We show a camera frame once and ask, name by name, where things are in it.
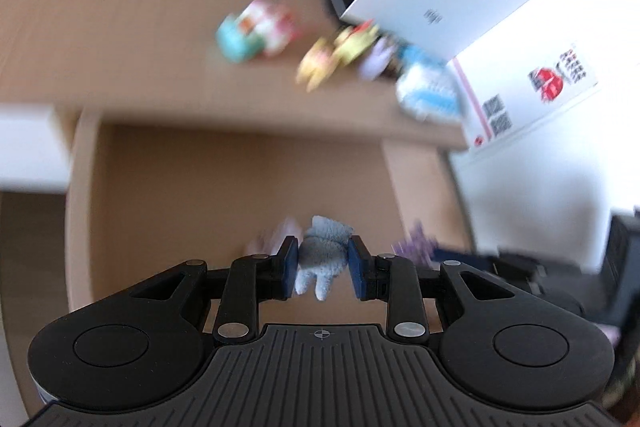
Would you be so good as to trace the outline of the blue white tissue pack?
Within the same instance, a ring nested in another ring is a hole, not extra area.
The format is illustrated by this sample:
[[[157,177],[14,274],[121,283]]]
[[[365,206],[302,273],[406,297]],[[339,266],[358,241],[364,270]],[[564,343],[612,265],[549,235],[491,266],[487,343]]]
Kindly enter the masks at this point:
[[[457,124],[461,118],[459,91],[447,63],[407,44],[400,49],[396,98],[416,121]]]

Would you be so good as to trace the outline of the purple spiky plush toy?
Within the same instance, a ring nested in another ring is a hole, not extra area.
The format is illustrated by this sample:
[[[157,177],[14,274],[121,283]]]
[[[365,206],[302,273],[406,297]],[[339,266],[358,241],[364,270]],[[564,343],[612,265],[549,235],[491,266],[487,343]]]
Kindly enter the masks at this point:
[[[393,243],[392,251],[396,256],[409,259],[417,267],[433,268],[437,246],[436,239],[425,234],[422,222],[416,221],[407,237]]]

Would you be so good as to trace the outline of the open wooden drawer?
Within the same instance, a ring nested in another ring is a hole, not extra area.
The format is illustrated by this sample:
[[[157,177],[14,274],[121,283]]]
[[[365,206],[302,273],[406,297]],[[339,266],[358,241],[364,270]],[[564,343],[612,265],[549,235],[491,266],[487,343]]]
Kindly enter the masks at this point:
[[[444,154],[386,139],[272,135],[79,118],[66,204],[78,309],[189,259],[228,265],[260,232],[314,215],[386,253],[416,223],[472,243]]]

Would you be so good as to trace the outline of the grey-blue doll toy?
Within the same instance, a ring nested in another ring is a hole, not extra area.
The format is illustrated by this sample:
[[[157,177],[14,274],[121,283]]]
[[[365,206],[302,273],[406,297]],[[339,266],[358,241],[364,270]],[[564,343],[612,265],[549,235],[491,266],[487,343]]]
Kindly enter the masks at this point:
[[[314,295],[326,301],[334,280],[347,265],[348,243],[354,229],[350,225],[323,216],[311,218],[298,247],[298,267],[294,283],[297,295],[314,285]]]

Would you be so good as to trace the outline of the pink round face toy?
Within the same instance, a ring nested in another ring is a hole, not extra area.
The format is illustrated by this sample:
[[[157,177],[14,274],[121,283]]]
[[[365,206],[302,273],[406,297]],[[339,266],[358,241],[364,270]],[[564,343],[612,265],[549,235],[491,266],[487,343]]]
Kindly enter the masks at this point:
[[[262,39],[262,54],[276,56],[299,35],[293,12],[284,4],[253,0],[240,14],[240,27],[247,35]]]

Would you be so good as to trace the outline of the yellow doll toy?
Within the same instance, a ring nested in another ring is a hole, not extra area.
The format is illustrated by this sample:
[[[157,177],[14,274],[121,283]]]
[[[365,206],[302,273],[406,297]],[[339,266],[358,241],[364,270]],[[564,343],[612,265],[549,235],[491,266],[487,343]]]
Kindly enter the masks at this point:
[[[336,39],[320,38],[298,64],[295,81],[297,84],[304,84],[307,92],[312,92],[342,66],[342,59],[337,54]]]

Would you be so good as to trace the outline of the white poster with QR codes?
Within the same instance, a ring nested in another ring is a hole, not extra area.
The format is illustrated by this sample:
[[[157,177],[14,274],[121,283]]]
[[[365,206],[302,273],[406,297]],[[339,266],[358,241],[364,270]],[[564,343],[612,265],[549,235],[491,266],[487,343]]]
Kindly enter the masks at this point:
[[[530,0],[450,62],[470,150],[639,78],[639,0]]]

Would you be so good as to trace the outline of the teal green small toy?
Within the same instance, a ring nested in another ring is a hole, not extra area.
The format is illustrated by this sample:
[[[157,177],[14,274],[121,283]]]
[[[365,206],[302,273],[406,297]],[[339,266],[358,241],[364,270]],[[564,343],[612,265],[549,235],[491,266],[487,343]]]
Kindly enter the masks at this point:
[[[262,53],[264,40],[239,15],[228,15],[216,30],[218,48],[233,63],[243,63]]]

